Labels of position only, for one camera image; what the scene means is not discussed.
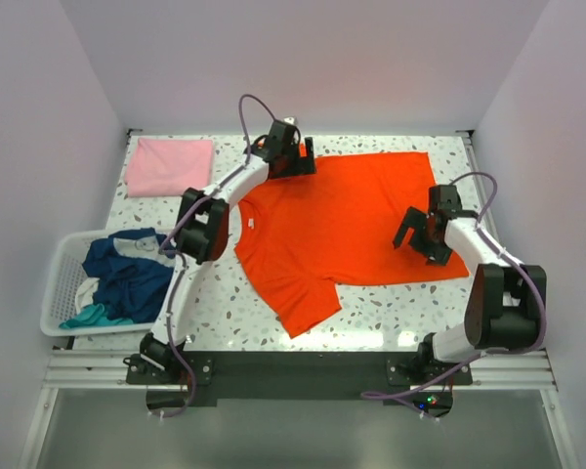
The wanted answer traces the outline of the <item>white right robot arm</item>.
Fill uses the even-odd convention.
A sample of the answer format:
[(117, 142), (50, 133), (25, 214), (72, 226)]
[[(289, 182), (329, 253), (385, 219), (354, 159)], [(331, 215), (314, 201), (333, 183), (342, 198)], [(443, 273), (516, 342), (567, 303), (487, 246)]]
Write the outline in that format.
[(456, 255), (473, 276), (462, 322), (431, 333), (418, 346), (415, 370), (429, 384), (439, 383), (451, 363), (478, 359), (487, 353), (535, 351), (546, 332), (544, 269), (509, 254), (481, 225), (481, 217), (462, 206), (453, 185), (429, 189), (428, 210), (408, 208), (394, 238), (435, 266), (447, 266)]

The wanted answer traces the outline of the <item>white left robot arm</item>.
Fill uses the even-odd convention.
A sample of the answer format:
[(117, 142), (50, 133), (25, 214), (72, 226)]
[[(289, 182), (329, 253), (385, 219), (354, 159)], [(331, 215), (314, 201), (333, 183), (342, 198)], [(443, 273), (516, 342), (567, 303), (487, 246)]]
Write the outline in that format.
[(172, 383), (188, 372), (179, 349), (187, 340), (186, 305), (227, 248), (231, 210), (266, 181), (315, 172), (314, 139), (275, 120), (268, 134), (248, 143), (244, 159), (223, 178), (204, 190), (184, 192), (176, 226), (163, 243), (176, 266), (161, 311), (140, 344), (140, 361), (159, 382)]

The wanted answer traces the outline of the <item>orange t shirt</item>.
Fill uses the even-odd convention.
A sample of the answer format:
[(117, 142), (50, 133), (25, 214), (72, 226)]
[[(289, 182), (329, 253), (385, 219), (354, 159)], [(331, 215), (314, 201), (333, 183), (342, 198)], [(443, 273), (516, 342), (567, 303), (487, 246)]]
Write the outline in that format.
[(434, 266), (393, 246), (409, 207), (436, 181), (424, 152), (325, 156), (308, 176), (266, 181), (238, 204), (235, 254), (258, 295), (295, 338), (341, 309), (340, 284), (381, 286), (467, 277), (451, 256)]

